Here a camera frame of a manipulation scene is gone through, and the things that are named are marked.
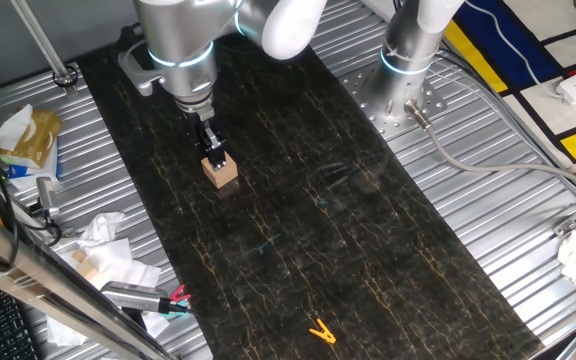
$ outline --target mondrian pattern mat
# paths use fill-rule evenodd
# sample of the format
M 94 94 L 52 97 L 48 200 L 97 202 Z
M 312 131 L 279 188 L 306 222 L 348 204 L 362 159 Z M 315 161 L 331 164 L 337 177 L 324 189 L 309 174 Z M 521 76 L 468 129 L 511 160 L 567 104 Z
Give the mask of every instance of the mondrian pattern mat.
M 495 14 L 503 34 L 553 92 L 559 81 L 576 73 L 573 0 L 469 1 Z M 535 85 L 490 16 L 464 4 L 446 36 L 517 115 L 560 151 L 560 160 L 576 163 L 576 105 L 564 104 Z

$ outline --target connector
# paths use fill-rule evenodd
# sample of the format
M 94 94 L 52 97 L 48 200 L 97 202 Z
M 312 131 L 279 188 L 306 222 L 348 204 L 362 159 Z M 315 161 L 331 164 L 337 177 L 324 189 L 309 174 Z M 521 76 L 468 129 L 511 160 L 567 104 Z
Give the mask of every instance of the connector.
M 412 115 L 419 126 L 426 131 L 432 124 L 430 123 L 430 119 L 423 113 L 423 111 L 417 106 L 417 102 L 414 100 L 408 100 L 404 104 L 404 110 Z

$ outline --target black work surface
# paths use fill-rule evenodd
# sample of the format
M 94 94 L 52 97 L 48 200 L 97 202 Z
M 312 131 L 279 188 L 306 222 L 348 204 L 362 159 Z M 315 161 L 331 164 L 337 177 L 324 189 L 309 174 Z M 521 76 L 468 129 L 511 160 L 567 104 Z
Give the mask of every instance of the black work surface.
M 214 107 L 239 166 L 230 194 L 204 176 L 171 95 L 140 96 L 113 47 L 78 61 L 216 358 L 541 347 L 312 50 L 282 63 L 223 44 Z M 308 332 L 317 318 L 334 345 Z

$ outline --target yellow clothespin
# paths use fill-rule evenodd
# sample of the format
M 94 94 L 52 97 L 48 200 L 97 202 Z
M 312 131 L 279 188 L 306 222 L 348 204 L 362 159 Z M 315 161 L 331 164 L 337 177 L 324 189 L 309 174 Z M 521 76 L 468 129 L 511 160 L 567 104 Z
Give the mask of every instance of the yellow clothespin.
M 330 344 L 334 344 L 337 339 L 335 339 L 335 337 L 332 335 L 332 333 L 330 332 L 330 330 L 328 330 L 328 328 L 326 327 L 326 325 L 324 325 L 323 322 L 321 322 L 320 319 L 317 319 L 317 322 L 319 323 L 319 326 L 321 326 L 322 329 L 324 329 L 324 331 L 317 331 L 317 330 L 313 330 L 313 329 L 308 329 L 311 333 L 319 336 L 320 338 L 326 340 L 328 343 Z

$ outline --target mounting plate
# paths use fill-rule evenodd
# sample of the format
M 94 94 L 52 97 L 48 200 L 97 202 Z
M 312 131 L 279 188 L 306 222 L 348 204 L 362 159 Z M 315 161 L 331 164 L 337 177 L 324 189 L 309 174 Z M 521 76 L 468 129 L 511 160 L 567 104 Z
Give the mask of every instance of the mounting plate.
M 375 126 L 377 131 L 381 136 L 388 140 L 393 136 L 408 130 L 411 127 L 417 127 L 417 123 L 413 120 L 412 116 L 406 115 L 406 117 L 396 117 L 393 114 L 386 115 L 385 111 L 376 111 L 370 108 L 370 100 L 362 96 L 362 84 L 365 82 L 366 77 L 370 76 L 378 63 L 372 63 L 368 66 L 364 66 L 359 70 L 353 71 L 346 76 L 341 77 L 341 84 L 344 88 L 352 95 L 353 99 L 357 102 L 359 107 L 364 111 L 368 119 Z M 447 104 L 444 99 L 437 94 L 435 88 L 430 85 L 428 80 L 424 80 L 422 85 L 422 98 L 419 99 L 419 107 L 422 109 L 424 114 L 428 116 L 431 120 L 441 113 L 443 113 Z

